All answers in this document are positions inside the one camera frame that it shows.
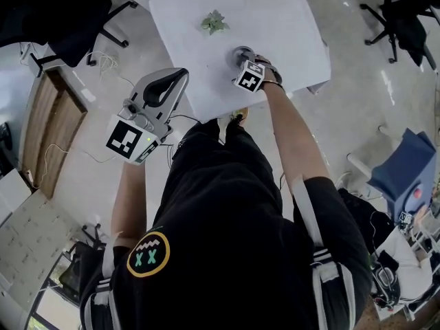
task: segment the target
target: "gray floor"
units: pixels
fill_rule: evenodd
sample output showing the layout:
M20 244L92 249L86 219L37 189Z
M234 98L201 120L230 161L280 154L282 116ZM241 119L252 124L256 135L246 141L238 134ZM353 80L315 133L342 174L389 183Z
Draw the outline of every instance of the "gray floor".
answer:
M364 39L381 32L381 26L358 6L368 3L377 8L382 0L308 2L322 37L330 47L332 79L317 96L307 90L298 91L292 101L312 130L332 177L337 179L351 168L346 160L347 153L355 151L372 166L379 164L390 153L391 142L377 132L381 124L396 133L403 133L407 127L413 131L425 131L434 140L436 75L426 60L423 67L418 68L407 53L399 50L399 62L390 65L388 59L392 51L387 39L374 46L364 45ZM428 47L440 63L440 43L437 41L440 26L433 19L421 17L421 21L429 33ZM117 72L121 76L135 83L145 74L172 66L146 10L141 7L127 9L107 27L130 41L126 49L120 49L101 37L96 43L95 50L117 58ZM98 67L87 67L85 62L75 68L75 75L66 67L63 70L79 94L86 87L96 99L93 102L85 100L89 114L67 156L55 199L81 223L99 220L104 230L108 230L122 162L115 159L99 164L83 151L100 161L112 156L104 148L104 134L109 117L120 109L131 86L118 78L113 70L100 76ZM177 111L191 115L186 99ZM175 132L167 142L176 144L193 121L178 118L173 120L172 125ZM271 162L278 181L283 170L267 104L250 109L245 128ZM151 226L160 204L168 171L166 148L162 147L146 163L148 226ZM285 216L292 217L292 199L286 186L283 188L283 201Z

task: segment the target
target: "person's left arm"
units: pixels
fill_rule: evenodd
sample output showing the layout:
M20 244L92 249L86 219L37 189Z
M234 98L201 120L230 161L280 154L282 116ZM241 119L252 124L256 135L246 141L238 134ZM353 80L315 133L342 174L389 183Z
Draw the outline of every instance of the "person's left arm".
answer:
M124 163L111 217L111 234L120 233L115 246L134 248L145 231L145 164Z

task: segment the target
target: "bracelet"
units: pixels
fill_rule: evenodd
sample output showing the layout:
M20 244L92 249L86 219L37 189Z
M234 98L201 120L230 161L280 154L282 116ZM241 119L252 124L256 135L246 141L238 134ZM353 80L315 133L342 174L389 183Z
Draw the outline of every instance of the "bracelet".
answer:
M264 81L261 83L260 89L263 89L264 86L265 86L267 83L272 83L273 85L277 85L277 86L279 86L284 92L286 92L285 89L284 89L284 87L283 87L283 85L282 85L281 83L279 83L279 82L276 82L275 80L264 80Z

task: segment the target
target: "green plant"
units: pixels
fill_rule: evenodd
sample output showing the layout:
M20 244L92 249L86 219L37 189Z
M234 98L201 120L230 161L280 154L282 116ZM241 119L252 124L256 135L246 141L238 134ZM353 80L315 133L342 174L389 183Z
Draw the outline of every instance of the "green plant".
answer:
M224 16L217 10L212 11L208 17L201 22L201 27L204 30L209 30L209 34L213 35L218 30L229 30L229 25L224 23Z

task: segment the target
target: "backpack strap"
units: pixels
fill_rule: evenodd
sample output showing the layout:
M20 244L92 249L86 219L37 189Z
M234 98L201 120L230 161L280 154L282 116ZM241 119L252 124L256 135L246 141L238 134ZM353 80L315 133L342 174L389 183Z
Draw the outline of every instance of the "backpack strap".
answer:
M333 261L331 253L327 248L325 248L318 222L316 221L314 207L311 204L310 196L304 185L303 178L297 178L293 182L291 189L295 198L296 206L300 211L307 232L316 248L315 252L313 253L313 263L311 266L313 268L313 292L315 294L316 309L318 312L319 329L328 329L324 300L322 297L322 287L326 282L332 281L338 277L342 277L346 292L346 299L349 306L349 330L352 330L355 326L356 306L353 277L351 272L343 264L336 264ZM341 268L342 275L338 271L338 265Z
M98 286L96 286L96 292L90 295L85 305L85 330L94 330L91 314L92 302L95 305L109 306L113 330L122 330L118 310L116 309L113 290L111 289L111 276L115 271L115 256L113 253L113 247L115 246L118 236L119 233L112 236L106 245L104 258L102 260L102 275L104 276L104 279L98 283Z

